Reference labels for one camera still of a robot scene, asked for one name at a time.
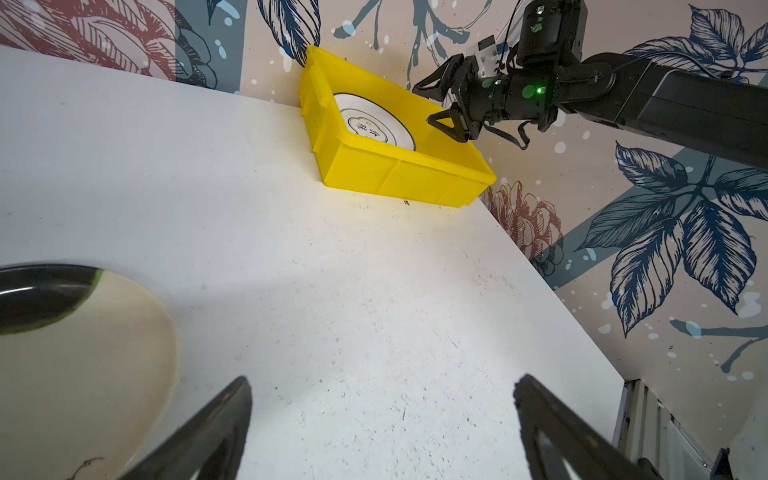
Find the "yellow plastic bin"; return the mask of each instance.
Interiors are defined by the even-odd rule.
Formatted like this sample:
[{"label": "yellow plastic bin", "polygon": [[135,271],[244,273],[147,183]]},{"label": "yellow plastic bin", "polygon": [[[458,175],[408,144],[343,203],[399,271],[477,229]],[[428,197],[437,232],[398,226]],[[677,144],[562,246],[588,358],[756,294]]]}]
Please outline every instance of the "yellow plastic bin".
[{"label": "yellow plastic bin", "polygon": [[[427,124],[440,105],[317,47],[306,53],[301,113],[327,187],[461,207],[496,182],[472,143],[457,143]],[[388,111],[409,131],[415,150],[348,130],[334,94],[356,95]]]}]

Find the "white table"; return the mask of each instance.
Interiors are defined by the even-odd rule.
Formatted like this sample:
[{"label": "white table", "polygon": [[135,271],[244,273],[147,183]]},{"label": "white table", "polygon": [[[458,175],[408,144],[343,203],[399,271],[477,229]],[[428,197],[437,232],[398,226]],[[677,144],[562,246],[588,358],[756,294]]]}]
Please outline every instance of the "white table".
[{"label": "white table", "polygon": [[297,108],[0,47],[0,264],[143,283],[181,347],[144,456],[235,376],[239,478],[528,478],[529,372],[605,438],[622,378],[483,205],[333,190]]}]

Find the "cable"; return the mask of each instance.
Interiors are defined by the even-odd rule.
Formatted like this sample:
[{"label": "cable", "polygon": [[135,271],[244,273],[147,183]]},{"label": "cable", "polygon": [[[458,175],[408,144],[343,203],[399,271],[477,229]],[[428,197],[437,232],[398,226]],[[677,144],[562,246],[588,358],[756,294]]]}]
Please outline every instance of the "cable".
[{"label": "cable", "polygon": [[[509,53],[507,54],[507,59],[509,59],[509,55],[511,55],[511,49],[509,48],[509,45],[507,44],[507,40],[509,39],[509,29],[512,27],[512,20],[515,20],[515,14],[518,12],[518,8],[520,7],[520,3],[522,0],[518,0],[518,2],[515,4],[515,9],[512,10],[512,16],[509,17],[509,23],[507,24],[507,34],[504,36],[504,42],[502,45],[507,45],[507,49],[509,50]],[[504,66],[504,62],[502,59],[504,58],[504,51],[502,50],[502,54],[498,57],[498,63],[496,65],[496,74],[500,74],[502,72],[502,67]]]},{"label": "cable", "polygon": [[523,145],[520,145],[520,141],[517,138],[512,137],[510,134],[508,134],[503,130],[499,130],[498,128],[492,127],[486,124],[485,122],[483,122],[482,126],[485,130],[491,132],[492,134],[497,134],[499,137],[517,145],[518,147],[520,147],[520,150],[525,150],[526,148],[528,148],[528,145],[531,143],[531,139],[528,138],[528,135],[525,134],[525,125],[529,123],[531,123],[531,121],[526,120],[518,125],[518,133],[520,134],[520,138],[523,140]]},{"label": "cable", "polygon": [[656,51],[654,53],[649,53],[649,54],[641,55],[639,57],[633,58],[630,61],[626,61],[625,63],[617,66],[616,68],[612,68],[611,70],[601,74],[599,76],[599,78],[603,78],[603,77],[605,77],[607,75],[615,73],[616,71],[619,71],[619,70],[621,70],[622,68],[624,68],[624,67],[626,67],[628,65],[632,65],[633,63],[635,63],[637,61],[644,60],[645,58],[648,58],[648,57],[654,57],[656,55],[678,55],[680,57],[685,57],[688,60],[692,61],[703,73],[709,75],[712,78],[716,78],[718,80],[721,80],[721,78],[719,76],[713,74],[711,71],[709,71],[709,69],[707,69],[707,67],[705,67],[701,63],[699,63],[699,61],[696,58],[693,58],[690,55],[687,55],[687,54],[684,54],[684,53],[679,53],[679,52],[676,52],[676,51]]},{"label": "cable", "polygon": [[512,45],[509,48],[509,53],[507,53],[507,74],[509,74],[512,70],[517,70],[515,67],[515,57],[518,56],[518,46],[520,45],[520,42],[517,42],[516,44]]}]

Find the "floral wallpaper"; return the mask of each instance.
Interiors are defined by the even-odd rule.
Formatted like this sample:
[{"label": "floral wallpaper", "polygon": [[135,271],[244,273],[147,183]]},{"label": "floral wallpaper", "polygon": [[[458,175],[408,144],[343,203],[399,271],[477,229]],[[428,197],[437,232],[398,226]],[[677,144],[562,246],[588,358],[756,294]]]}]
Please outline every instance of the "floral wallpaper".
[{"label": "floral wallpaper", "polygon": [[[768,3],[585,2],[584,58],[653,55],[768,86]],[[410,89],[448,56],[502,37],[514,7],[0,0],[0,43],[298,105],[309,45]],[[768,380],[768,174],[562,112],[529,133],[525,152],[488,134],[475,142],[500,178],[481,201],[619,373],[642,378],[714,457]]]}]

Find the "plate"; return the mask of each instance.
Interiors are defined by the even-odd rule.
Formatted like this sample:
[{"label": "plate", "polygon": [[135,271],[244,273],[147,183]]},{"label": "plate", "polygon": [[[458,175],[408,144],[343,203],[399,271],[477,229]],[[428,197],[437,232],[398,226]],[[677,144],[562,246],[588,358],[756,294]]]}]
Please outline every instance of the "plate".
[{"label": "plate", "polygon": [[416,149],[411,132],[387,110],[353,94],[335,94],[333,97],[347,130],[406,150]]},{"label": "plate", "polygon": [[90,266],[0,270],[4,478],[116,478],[178,377],[173,323],[133,280]]}]

